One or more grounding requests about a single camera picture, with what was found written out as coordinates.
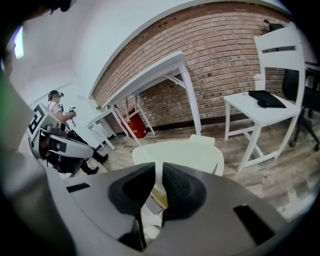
wooden floor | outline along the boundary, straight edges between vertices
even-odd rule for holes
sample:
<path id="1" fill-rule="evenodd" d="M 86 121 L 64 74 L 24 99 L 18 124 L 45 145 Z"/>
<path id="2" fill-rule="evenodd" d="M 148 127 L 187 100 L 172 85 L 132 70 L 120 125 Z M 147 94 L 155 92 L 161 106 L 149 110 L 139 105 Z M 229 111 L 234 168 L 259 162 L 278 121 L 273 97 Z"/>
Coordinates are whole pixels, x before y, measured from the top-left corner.
<path id="1" fill-rule="evenodd" d="M 320 137 L 320 115 L 316 115 L 312 122 L 316 134 Z M 230 131 L 251 125 L 247 120 L 233 122 L 230 125 Z M 289 122 L 282 122 L 262 129 L 258 145 L 265 155 L 278 149 L 288 126 Z M 145 138 L 140 139 L 140 142 L 145 145 L 169 140 L 184 140 L 191 134 L 195 134 L 194 127 L 158 131 L 156 136 L 149 132 Z M 215 146 L 224 156 L 224 177 L 238 182 L 268 201 L 287 220 L 307 211 L 312 204 L 318 192 L 320 179 L 320 151 L 314 151 L 315 142 L 304 129 L 300 133 L 296 146 L 290 148 L 287 145 L 278 159 L 270 159 L 246 167 L 241 172 L 237 172 L 237 167 L 249 143 L 244 135 L 232 136 L 225 141 L 224 123 L 202 126 L 201 135 L 215 138 Z M 106 146 L 99 151 L 101 154 L 109 154 L 109 159 L 104 166 L 100 165 L 100 172 L 115 171 L 134 165 L 132 151 L 138 146 L 136 142 L 125 136 L 117 136 L 111 142 L 116 150 L 112 151 Z M 92 159 L 89 165 L 96 166 L 97 163 Z"/>

black office chair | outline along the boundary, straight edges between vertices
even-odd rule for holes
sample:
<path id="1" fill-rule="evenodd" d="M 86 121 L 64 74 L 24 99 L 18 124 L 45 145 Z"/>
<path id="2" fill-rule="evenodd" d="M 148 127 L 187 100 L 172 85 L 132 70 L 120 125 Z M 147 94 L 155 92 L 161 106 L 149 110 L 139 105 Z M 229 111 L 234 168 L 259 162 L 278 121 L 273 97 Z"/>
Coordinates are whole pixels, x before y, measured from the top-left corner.
<path id="1" fill-rule="evenodd" d="M 309 74 L 312 76 L 319 76 L 320 74 Z M 284 72 L 284 78 L 282 82 L 282 91 L 284 96 L 290 100 L 295 101 L 298 93 L 298 82 L 299 81 L 299 72 L 296 70 L 286 69 Z M 312 129 L 312 124 L 304 116 L 306 109 L 320 112 L 320 91 L 317 91 L 316 88 L 305 87 L 303 101 L 301 106 L 301 112 L 297 121 L 296 132 L 292 142 L 289 143 L 290 147 L 294 147 L 298 140 L 298 136 L 303 126 L 314 138 L 316 145 L 314 147 L 315 151 L 319 151 L 319 139 L 316 136 L 315 132 Z"/>
<path id="2" fill-rule="evenodd" d="M 268 24 L 269 31 L 275 31 L 278 29 L 282 29 L 284 26 L 279 23 L 270 23 L 268 20 L 264 20 L 266 24 Z M 276 51 L 290 51 L 292 47 L 282 47 L 277 48 Z M 312 124 L 310 121 L 305 119 L 306 109 L 309 109 L 308 116 L 311 118 L 313 111 L 320 112 L 320 91 L 317 91 L 317 85 L 320 78 L 320 72 L 315 70 L 306 71 L 305 78 L 308 76 L 314 76 L 314 85 L 313 88 L 305 87 L 303 101 L 301 106 L 301 112 L 297 121 L 296 132 L 292 142 L 289 143 L 290 147 L 293 148 L 296 145 L 298 140 L 298 136 L 300 133 L 301 125 L 311 134 L 311 136 L 316 141 L 316 145 L 314 147 L 315 151 L 319 151 L 319 139 L 317 138 L 315 132 L 312 129 Z M 299 84 L 299 72 L 296 70 L 286 69 L 284 72 L 284 78 L 282 81 L 282 91 L 284 96 L 290 101 L 296 101 L 297 93 L 298 93 L 298 84 Z"/>

baseboard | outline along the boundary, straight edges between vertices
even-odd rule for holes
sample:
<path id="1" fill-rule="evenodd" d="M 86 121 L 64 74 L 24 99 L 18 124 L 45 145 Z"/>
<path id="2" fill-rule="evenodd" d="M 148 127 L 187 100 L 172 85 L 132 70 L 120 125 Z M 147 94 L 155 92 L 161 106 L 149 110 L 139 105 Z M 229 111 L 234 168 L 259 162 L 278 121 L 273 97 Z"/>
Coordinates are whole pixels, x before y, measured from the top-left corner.
<path id="1" fill-rule="evenodd" d="M 230 121 L 238 121 L 238 120 L 244 120 L 248 119 L 248 117 L 243 113 L 236 113 L 230 115 Z M 208 117 L 208 118 L 202 118 L 201 119 L 201 125 L 216 125 L 216 124 L 222 124 L 226 122 L 226 116 L 215 116 L 215 117 Z M 165 130 L 171 130 L 171 129 L 179 129 L 179 128 L 186 128 L 186 127 L 192 127 L 195 126 L 195 123 L 193 120 L 189 121 L 183 121 L 183 122 L 175 122 L 175 123 L 168 123 L 164 125 L 158 125 L 152 127 L 154 131 L 165 131 Z M 117 132 L 116 135 L 126 135 L 124 131 Z"/>

brick wall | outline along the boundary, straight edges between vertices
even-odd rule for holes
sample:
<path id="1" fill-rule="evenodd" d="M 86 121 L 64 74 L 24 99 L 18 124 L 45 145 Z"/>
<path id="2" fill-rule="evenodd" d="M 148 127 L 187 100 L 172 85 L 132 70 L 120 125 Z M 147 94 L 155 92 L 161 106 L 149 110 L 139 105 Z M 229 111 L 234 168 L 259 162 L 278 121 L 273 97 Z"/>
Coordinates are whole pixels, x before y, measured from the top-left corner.
<path id="1" fill-rule="evenodd" d="M 267 7 L 239 2 L 210 3 L 169 15 L 124 47 L 102 75 L 93 98 L 102 106 L 138 73 L 182 51 L 200 117 L 223 116 L 223 96 L 254 89 L 253 75 L 260 69 L 254 36 L 268 31 L 265 19 L 283 25 L 290 21 Z M 270 69 L 266 75 L 266 89 L 280 95 L 283 72 Z M 169 80 L 144 91 L 138 100 L 153 126 L 192 120 L 185 89 Z M 123 110 L 124 101 L 118 107 Z M 108 121 L 116 132 L 120 131 L 118 124 Z"/>

table leg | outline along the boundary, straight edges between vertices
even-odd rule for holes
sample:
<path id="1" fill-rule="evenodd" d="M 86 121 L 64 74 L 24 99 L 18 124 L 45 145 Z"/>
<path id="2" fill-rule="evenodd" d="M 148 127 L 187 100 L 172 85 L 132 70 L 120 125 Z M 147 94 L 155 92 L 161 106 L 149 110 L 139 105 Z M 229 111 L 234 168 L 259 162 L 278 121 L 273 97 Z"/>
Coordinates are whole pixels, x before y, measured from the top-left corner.
<path id="1" fill-rule="evenodd" d="M 101 145 L 102 148 L 105 147 L 105 145 L 103 144 L 103 142 L 101 142 L 101 137 L 99 136 L 99 134 L 97 133 L 97 131 L 95 130 L 95 128 L 90 129 L 93 137 L 95 137 L 95 139 L 99 142 L 99 144 Z"/>
<path id="2" fill-rule="evenodd" d="M 193 85 L 191 83 L 189 72 L 188 72 L 188 70 L 186 70 L 186 68 L 183 65 L 179 69 L 181 72 L 182 80 L 184 82 L 186 94 L 188 95 L 196 135 L 201 136 L 201 129 L 202 128 L 201 128 L 200 115 L 199 115 L 199 110 L 198 110 L 198 105 L 197 105 L 197 99 L 195 96 Z"/>
<path id="3" fill-rule="evenodd" d="M 246 148 L 244 156 L 243 156 L 243 158 L 241 160 L 241 163 L 240 163 L 240 165 L 238 167 L 238 172 L 240 172 L 244 168 L 245 164 L 249 160 L 249 157 L 251 156 L 252 152 L 254 151 L 254 149 L 255 149 L 255 147 L 257 145 L 257 141 L 258 141 L 260 132 L 261 132 L 261 128 L 262 128 L 261 125 L 256 124 L 256 123 L 254 124 L 252 135 L 251 135 L 251 138 L 250 138 L 250 142 L 249 142 L 248 147 Z"/>
<path id="4" fill-rule="evenodd" d="M 128 132 L 127 132 L 127 130 L 122 126 L 121 121 L 120 121 L 120 118 L 118 117 L 118 115 L 117 115 L 117 113 L 116 113 L 116 111 L 115 111 L 114 108 L 112 109 L 112 114 L 113 114 L 115 120 L 117 121 L 117 123 L 120 125 L 121 129 L 124 131 L 125 135 L 128 136 Z"/>
<path id="5" fill-rule="evenodd" d="M 225 104 L 225 132 L 224 140 L 227 141 L 229 138 L 229 129 L 230 129 L 230 104 L 224 101 Z"/>
<path id="6" fill-rule="evenodd" d="M 102 125 L 102 127 L 106 126 L 108 128 L 108 130 L 112 133 L 111 135 L 116 136 L 115 131 L 111 128 L 110 124 L 108 123 L 108 121 L 105 118 L 102 118 L 99 121 L 100 121 L 100 124 Z"/>
<path id="7" fill-rule="evenodd" d="M 105 143 L 112 149 L 115 150 L 115 146 L 108 140 L 108 137 L 104 134 L 103 131 L 101 130 L 96 130 L 96 132 L 103 138 L 103 140 L 105 141 Z"/>
<path id="8" fill-rule="evenodd" d="M 116 114 L 118 115 L 118 117 L 121 119 L 121 121 L 123 122 L 124 126 L 127 128 L 127 130 L 129 131 L 129 133 L 131 134 L 131 136 L 134 138 L 135 142 L 139 145 L 142 146 L 140 141 L 138 140 L 137 136 L 135 135 L 135 133 L 131 130 L 130 126 L 127 124 L 126 120 L 123 118 L 123 116 L 121 115 L 121 113 L 119 112 L 118 108 L 114 108 Z"/>
<path id="9" fill-rule="evenodd" d="M 147 119 L 147 116 L 145 115 L 144 111 L 142 110 L 142 108 L 141 108 L 141 106 L 140 106 L 139 102 L 136 102 L 136 104 L 137 104 L 137 106 L 139 107 L 139 110 L 141 111 L 141 114 L 142 114 L 142 116 L 143 116 L 144 120 L 146 121 L 146 123 L 148 124 L 148 126 L 149 126 L 149 128 L 150 128 L 150 130 L 151 130 L 152 134 L 153 134 L 153 135 L 156 135 L 156 133 L 155 133 L 154 129 L 152 128 L 152 126 L 151 126 L 151 124 L 150 124 L 149 120 Z"/>

